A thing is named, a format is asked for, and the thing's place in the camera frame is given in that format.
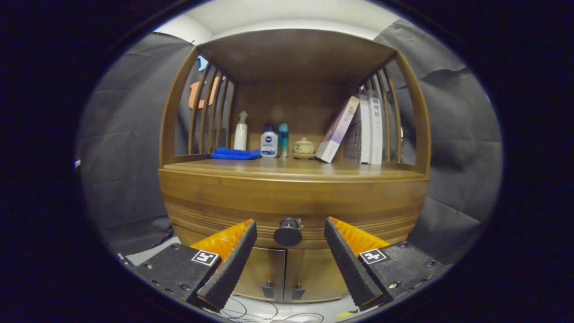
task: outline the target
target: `cabinet door handle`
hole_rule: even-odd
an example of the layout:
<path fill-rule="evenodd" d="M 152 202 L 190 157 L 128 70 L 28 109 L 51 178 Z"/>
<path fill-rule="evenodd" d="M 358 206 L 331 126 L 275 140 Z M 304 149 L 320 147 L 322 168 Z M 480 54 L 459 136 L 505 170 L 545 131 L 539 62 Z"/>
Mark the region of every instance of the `cabinet door handle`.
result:
<path fill-rule="evenodd" d="M 263 295 L 268 298 L 275 298 L 275 293 L 273 292 L 273 284 L 271 282 L 267 282 L 265 286 L 262 286 L 261 289 L 263 290 Z"/>
<path fill-rule="evenodd" d="M 293 296 L 291 297 L 291 299 L 298 301 L 303 297 L 304 293 L 305 290 L 301 288 L 301 284 L 297 284 L 297 286 L 293 290 Z"/>

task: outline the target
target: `wall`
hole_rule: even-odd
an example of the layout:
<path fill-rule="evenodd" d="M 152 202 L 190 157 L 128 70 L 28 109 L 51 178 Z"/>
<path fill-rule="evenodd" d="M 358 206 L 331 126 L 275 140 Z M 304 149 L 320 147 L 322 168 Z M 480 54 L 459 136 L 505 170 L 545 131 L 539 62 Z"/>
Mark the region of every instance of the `wall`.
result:
<path fill-rule="evenodd" d="M 154 31 L 179 37 L 194 45 L 204 43 L 213 37 L 213 34 L 205 26 L 186 14 L 168 21 Z"/>
<path fill-rule="evenodd" d="M 374 39 L 398 16 L 365 0 L 214 0 L 196 7 L 158 32 L 194 44 L 250 30 L 312 28 Z"/>

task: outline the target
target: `wooden cabinet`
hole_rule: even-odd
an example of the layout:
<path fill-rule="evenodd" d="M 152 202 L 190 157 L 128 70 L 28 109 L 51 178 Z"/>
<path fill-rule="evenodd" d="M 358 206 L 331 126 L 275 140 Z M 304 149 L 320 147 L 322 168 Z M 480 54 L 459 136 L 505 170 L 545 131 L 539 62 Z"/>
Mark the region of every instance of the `wooden cabinet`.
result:
<path fill-rule="evenodd" d="M 300 298 L 294 297 L 298 284 L 305 290 Z M 284 302 L 330 301 L 347 293 L 331 250 L 287 251 Z"/>
<path fill-rule="evenodd" d="M 285 287 L 285 254 L 285 250 L 280 249 L 253 248 L 233 293 L 282 302 Z M 266 297 L 263 293 L 263 286 L 266 286 L 267 282 L 271 282 L 273 298 Z"/>
<path fill-rule="evenodd" d="M 209 63 L 189 100 L 188 153 L 176 156 L 179 104 L 199 55 Z M 402 103 L 387 69 L 391 63 L 398 66 L 410 94 L 405 106 L 415 126 L 414 164 L 401 161 Z M 259 148 L 266 122 L 288 123 L 291 146 L 305 136 L 317 148 L 342 104 L 362 86 L 376 89 L 383 102 L 382 165 L 344 161 L 344 145 L 330 164 L 292 157 L 210 159 L 217 147 L 230 147 L 244 110 L 249 114 L 247 149 Z M 201 100 L 212 104 L 199 109 Z M 253 298 L 313 302 L 341 297 L 347 289 L 323 235 L 325 219 L 334 216 L 398 242 L 413 229 L 428 189 L 430 126 L 414 72 L 395 48 L 349 34 L 260 30 L 194 47 L 172 83 L 160 136 L 161 192 L 182 243 L 190 245 L 238 222 L 256 220 L 255 248 L 234 291 Z M 291 248 L 273 240 L 279 223 L 288 217 L 301 222 L 302 241 Z M 268 281 L 273 298 L 262 291 Z M 302 295 L 298 284 L 305 290 Z"/>

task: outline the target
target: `gray curtain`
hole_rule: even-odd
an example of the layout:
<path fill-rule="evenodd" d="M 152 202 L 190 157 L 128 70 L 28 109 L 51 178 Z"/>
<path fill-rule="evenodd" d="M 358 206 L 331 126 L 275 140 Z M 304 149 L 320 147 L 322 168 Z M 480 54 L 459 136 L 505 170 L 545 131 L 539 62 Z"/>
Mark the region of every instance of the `gray curtain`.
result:
<path fill-rule="evenodd" d="M 172 234 L 157 179 L 160 123 L 173 77 L 191 48 L 176 37 L 146 36 L 106 72 L 80 122 L 76 151 L 89 216 L 125 254 Z"/>
<path fill-rule="evenodd" d="M 459 260 L 479 237 L 502 180 L 501 133 L 493 106 L 469 67 L 445 45 L 405 20 L 375 38 L 399 49 L 420 82 L 432 134 L 430 184 L 408 240 L 443 263 Z M 404 130 L 402 158 L 414 163 L 413 109 L 397 66 Z"/>

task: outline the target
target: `blue towel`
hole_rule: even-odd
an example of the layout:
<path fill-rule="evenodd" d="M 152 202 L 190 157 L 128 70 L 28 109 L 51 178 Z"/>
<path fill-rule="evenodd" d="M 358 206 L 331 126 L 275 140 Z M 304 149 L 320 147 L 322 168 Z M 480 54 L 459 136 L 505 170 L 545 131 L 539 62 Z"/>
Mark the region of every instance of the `blue towel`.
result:
<path fill-rule="evenodd" d="M 238 149 L 229 149 L 229 148 L 223 148 L 223 147 L 219 147 L 218 149 L 216 149 L 215 153 L 218 153 L 220 155 L 238 155 L 238 156 L 250 156 L 251 155 L 251 152 L 249 152 L 249 151 L 238 150 Z"/>
<path fill-rule="evenodd" d="M 243 151 L 237 149 L 229 149 L 219 147 L 215 150 L 215 153 L 211 154 L 213 159 L 255 159 L 261 157 L 261 150 L 255 149 L 252 151 Z"/>

